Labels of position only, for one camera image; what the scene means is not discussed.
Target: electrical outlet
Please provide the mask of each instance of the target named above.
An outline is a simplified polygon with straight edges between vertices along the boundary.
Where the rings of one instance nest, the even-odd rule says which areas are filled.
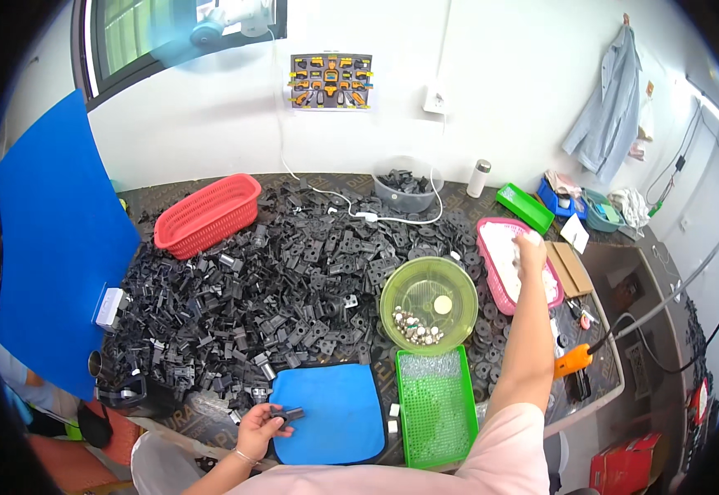
[[[438,84],[431,84],[426,88],[423,109],[426,112],[447,114],[445,94]]]

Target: red box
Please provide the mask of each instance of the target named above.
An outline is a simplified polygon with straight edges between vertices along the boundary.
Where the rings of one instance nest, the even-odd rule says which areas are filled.
[[[601,495],[629,495],[659,478],[670,446],[654,431],[602,450],[591,460],[590,488]]]

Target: red plastic basket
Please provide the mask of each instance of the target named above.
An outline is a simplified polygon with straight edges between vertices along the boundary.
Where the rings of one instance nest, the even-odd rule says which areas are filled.
[[[236,173],[202,188],[162,213],[154,225],[154,242],[179,260],[207,250],[255,221],[255,198],[261,185]]]
[[[492,293],[497,309],[503,314],[512,316],[516,310],[516,303],[505,290],[505,286],[503,286],[503,282],[500,280],[500,274],[497,272],[497,268],[492,262],[492,257],[489,255],[489,248],[486,247],[486,243],[483,242],[483,237],[481,236],[481,226],[486,223],[500,223],[511,229],[515,234],[529,232],[532,229],[518,220],[505,219],[502,217],[488,217],[480,219],[477,222],[477,247],[483,255],[483,259],[486,263],[486,271],[489,273],[489,275],[486,276],[486,283],[489,285],[489,291]],[[546,269],[551,272],[552,277],[557,282],[557,295],[555,299],[547,304],[547,306],[551,308],[559,306],[563,302],[563,284],[560,282],[560,279],[557,278],[557,272],[555,272],[549,258],[546,258]]]

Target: white paper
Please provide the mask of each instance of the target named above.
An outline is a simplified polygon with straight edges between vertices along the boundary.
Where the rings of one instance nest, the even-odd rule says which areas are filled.
[[[571,218],[563,226],[563,230],[560,231],[561,237],[574,246],[574,249],[579,251],[580,254],[585,252],[585,246],[587,240],[591,237],[590,234],[585,231],[580,222],[580,217],[576,216],[576,213],[571,215]]]

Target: green plastic tray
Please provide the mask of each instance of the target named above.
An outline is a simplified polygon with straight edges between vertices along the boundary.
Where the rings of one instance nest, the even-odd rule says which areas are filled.
[[[524,222],[541,235],[550,229],[555,214],[544,205],[516,187],[512,182],[497,191],[497,202],[516,213]]]
[[[425,469],[464,460],[477,436],[477,416],[466,351],[459,345],[460,376],[424,376],[401,373],[402,356],[437,360],[400,350],[395,354],[398,397],[401,402],[404,459],[407,467]]]

